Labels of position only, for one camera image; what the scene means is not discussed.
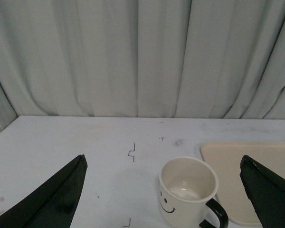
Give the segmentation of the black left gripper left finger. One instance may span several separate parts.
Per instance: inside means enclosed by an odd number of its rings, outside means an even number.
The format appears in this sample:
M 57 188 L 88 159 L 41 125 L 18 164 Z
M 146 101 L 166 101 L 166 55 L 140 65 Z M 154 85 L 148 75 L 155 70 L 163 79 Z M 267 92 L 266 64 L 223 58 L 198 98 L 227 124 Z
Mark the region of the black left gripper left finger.
M 87 161 L 79 155 L 0 215 L 0 228 L 69 228 L 84 186 Z

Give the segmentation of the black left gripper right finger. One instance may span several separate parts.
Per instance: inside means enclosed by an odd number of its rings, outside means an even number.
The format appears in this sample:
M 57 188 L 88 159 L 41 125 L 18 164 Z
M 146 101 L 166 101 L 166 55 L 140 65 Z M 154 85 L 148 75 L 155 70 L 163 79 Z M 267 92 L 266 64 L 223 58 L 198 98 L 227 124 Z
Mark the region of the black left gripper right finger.
M 264 228 L 285 228 L 285 179 L 244 155 L 240 178 Z

